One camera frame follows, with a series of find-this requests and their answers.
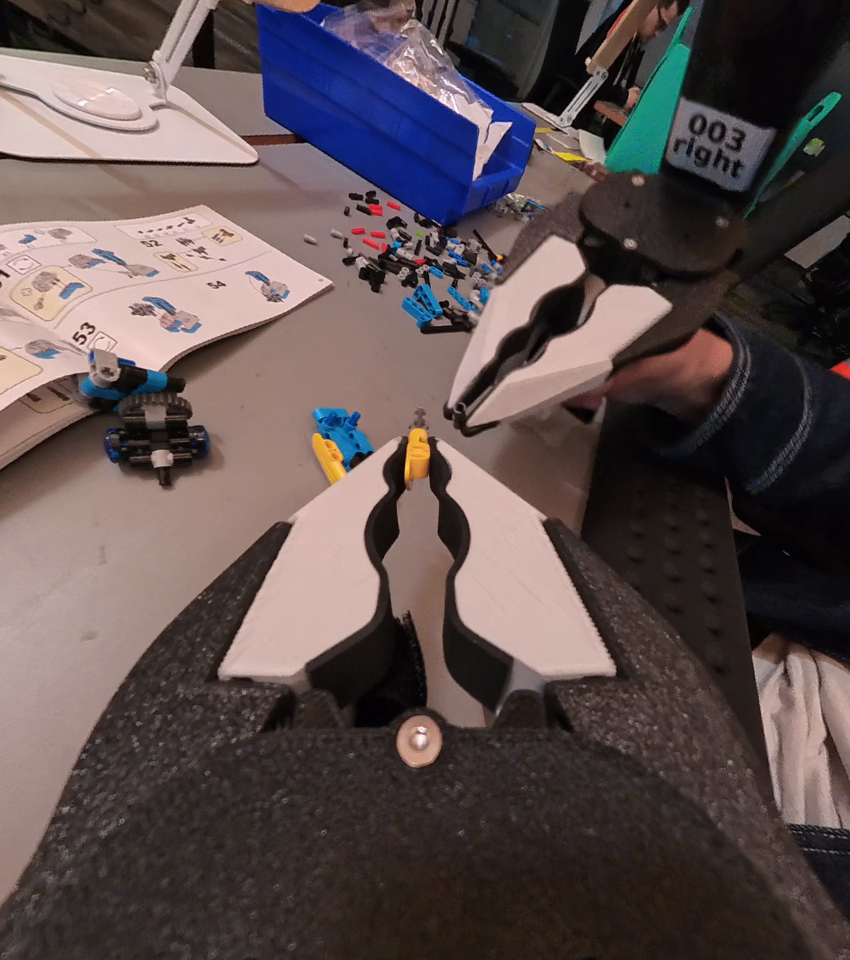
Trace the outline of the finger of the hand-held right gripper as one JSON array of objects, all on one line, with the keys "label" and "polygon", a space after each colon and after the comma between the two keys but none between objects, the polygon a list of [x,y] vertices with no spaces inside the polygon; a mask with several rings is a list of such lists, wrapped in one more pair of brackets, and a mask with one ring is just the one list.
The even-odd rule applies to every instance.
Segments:
[{"label": "finger of the hand-held right gripper", "polygon": [[505,396],[505,378],[523,366],[537,313],[550,295],[572,290],[587,271],[575,242],[548,236],[492,290],[446,400],[456,425],[496,425],[524,409]]},{"label": "finger of the hand-held right gripper", "polygon": [[472,436],[599,386],[611,374],[614,358],[665,318],[671,306],[650,287],[607,288],[580,326],[552,337],[537,359],[506,373],[464,412],[462,433]]}]

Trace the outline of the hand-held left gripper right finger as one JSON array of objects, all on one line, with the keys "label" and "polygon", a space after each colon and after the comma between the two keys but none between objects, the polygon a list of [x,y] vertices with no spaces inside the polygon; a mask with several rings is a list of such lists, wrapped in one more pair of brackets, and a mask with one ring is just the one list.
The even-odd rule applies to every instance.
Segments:
[{"label": "hand-held left gripper right finger", "polygon": [[516,690],[611,678],[616,664],[555,544],[551,523],[446,441],[432,442],[438,536],[452,558],[443,655],[488,712]]}]

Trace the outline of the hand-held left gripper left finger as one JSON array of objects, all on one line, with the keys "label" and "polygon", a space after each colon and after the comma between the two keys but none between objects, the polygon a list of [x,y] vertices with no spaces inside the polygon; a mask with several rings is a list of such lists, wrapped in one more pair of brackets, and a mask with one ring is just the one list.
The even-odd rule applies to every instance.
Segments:
[{"label": "hand-held left gripper left finger", "polygon": [[343,707],[383,679],[396,633],[383,559],[399,535],[404,461],[393,438],[273,528],[278,553],[218,678],[325,690]]}]

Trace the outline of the yellow building piece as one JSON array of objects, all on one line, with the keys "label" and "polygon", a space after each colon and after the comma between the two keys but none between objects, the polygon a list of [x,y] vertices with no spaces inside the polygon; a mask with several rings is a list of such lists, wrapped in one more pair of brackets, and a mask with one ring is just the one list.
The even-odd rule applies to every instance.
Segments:
[{"label": "yellow building piece", "polygon": [[410,491],[416,481],[430,475],[431,446],[428,431],[423,426],[412,427],[407,435],[404,481]]},{"label": "yellow building piece", "polygon": [[348,468],[336,443],[319,432],[312,435],[312,450],[330,484],[345,478]]}]

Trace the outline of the blue-yellow brick assembly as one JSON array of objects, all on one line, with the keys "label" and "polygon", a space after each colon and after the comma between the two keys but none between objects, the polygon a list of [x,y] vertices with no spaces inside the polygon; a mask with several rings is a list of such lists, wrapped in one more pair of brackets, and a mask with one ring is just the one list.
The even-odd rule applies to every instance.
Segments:
[{"label": "blue-yellow brick assembly", "polygon": [[315,432],[336,443],[348,472],[374,454],[370,440],[359,429],[358,411],[349,413],[340,407],[317,407],[311,415],[315,421]]}]

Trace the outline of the wooden board on white arm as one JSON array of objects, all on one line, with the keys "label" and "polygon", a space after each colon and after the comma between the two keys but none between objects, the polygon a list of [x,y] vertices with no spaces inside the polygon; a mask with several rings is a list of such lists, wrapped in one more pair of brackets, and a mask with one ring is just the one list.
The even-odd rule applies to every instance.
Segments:
[{"label": "wooden board on white arm", "polygon": [[570,129],[577,116],[592,102],[599,90],[607,82],[614,61],[623,50],[635,40],[636,31],[641,26],[647,13],[653,10],[657,1],[634,1],[611,27],[605,40],[595,54],[591,56],[586,66],[587,81],[578,90],[568,103],[562,114],[553,122],[561,129]]}]

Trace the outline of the person's right forearm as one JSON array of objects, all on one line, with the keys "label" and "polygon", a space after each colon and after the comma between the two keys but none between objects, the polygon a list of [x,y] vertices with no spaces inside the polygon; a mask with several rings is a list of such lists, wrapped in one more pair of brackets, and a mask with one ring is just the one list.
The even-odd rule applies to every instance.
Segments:
[{"label": "person's right forearm", "polygon": [[687,425],[652,408],[661,453],[724,479],[758,538],[740,558],[751,621],[850,662],[850,382],[733,324],[715,408]]}]

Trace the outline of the grey desk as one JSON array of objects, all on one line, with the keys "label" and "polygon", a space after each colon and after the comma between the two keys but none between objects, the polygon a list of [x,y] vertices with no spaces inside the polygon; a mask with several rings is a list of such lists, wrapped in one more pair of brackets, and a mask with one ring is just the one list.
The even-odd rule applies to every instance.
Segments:
[{"label": "grey desk", "polygon": [[311,410],[362,414],[374,444],[427,410],[451,442],[545,515],[578,527],[595,426],[563,412],[461,438],[443,420],[463,335],[423,335],[403,293],[370,292],[331,238],[362,178],[272,135],[253,75],[191,71],[186,88],[252,136],[257,165],[0,159],[0,225],[136,218],[207,205],[334,282],[273,324],[205,346],[176,373],[213,435],[174,489],[108,463],[89,417],[0,472],[0,904],[41,840],[90,731],[170,621],[274,522],[325,487]]}]

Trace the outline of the person's right hand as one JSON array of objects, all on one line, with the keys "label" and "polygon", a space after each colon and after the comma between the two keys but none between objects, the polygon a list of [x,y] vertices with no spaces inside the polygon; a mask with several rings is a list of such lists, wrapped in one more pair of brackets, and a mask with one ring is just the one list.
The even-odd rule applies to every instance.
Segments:
[{"label": "person's right hand", "polygon": [[677,350],[623,366],[595,389],[565,401],[564,406],[595,413],[605,401],[647,405],[692,426],[717,405],[733,359],[727,340],[698,330]]}]

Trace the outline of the pile of small building pieces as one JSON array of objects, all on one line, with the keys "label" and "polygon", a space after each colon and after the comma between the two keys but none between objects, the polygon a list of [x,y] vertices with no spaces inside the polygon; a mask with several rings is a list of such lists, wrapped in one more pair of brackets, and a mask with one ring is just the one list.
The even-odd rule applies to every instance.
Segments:
[{"label": "pile of small building pieces", "polygon": [[479,231],[442,225],[375,188],[350,191],[328,237],[374,295],[392,292],[423,334],[470,333],[503,279],[507,253]]}]

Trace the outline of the teal plastic case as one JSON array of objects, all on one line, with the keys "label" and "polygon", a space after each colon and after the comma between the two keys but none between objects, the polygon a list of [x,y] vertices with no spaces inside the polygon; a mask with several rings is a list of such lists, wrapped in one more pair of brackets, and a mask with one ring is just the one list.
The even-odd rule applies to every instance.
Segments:
[{"label": "teal plastic case", "polygon": [[838,105],[841,94],[828,93],[790,128],[771,159],[767,149],[778,132],[763,128],[707,103],[683,95],[692,57],[689,6],[675,27],[670,45],[649,76],[638,102],[606,153],[605,167],[613,173],[659,173],[663,163],[676,162],[681,170],[703,174],[718,186],[744,183],[750,189],[747,218],[767,198],[770,183],[791,156],[808,143],[823,141],[815,127]]}]

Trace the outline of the blue tracked toy assembly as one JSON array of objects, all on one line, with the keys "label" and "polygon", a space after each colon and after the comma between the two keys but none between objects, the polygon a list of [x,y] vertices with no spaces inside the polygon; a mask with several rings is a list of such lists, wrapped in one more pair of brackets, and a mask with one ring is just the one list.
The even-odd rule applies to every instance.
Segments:
[{"label": "blue tracked toy assembly", "polygon": [[79,386],[83,399],[95,411],[121,420],[104,439],[112,463],[152,468],[168,489],[174,468],[208,458],[211,438],[204,426],[191,423],[183,378],[101,349],[92,350],[88,362],[89,373]]}]

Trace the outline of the crumpled clear plastic wrappers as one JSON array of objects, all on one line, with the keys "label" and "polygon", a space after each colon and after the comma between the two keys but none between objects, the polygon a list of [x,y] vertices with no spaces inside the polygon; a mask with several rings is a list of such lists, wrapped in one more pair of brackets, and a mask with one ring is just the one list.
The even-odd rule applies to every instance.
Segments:
[{"label": "crumpled clear plastic wrappers", "polygon": [[322,26],[471,121],[477,143],[466,152],[474,162],[474,179],[479,178],[512,122],[494,120],[491,104],[467,83],[415,12],[411,1],[362,1],[328,14]]}]

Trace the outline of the person's white shirt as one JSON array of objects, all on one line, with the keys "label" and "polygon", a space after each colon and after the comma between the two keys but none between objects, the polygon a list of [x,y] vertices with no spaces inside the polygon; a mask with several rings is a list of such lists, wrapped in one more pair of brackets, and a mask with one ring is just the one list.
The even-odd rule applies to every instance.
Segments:
[{"label": "person's white shirt", "polygon": [[752,662],[782,818],[850,831],[850,666],[776,634]]}]

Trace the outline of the white folding book stand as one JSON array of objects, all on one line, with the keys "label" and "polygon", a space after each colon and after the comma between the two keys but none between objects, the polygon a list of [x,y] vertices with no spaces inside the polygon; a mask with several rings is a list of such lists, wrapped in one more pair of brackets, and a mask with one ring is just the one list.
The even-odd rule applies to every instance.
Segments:
[{"label": "white folding book stand", "polygon": [[0,153],[32,160],[257,163],[253,147],[173,84],[217,5],[181,2],[143,78],[0,54]]}]

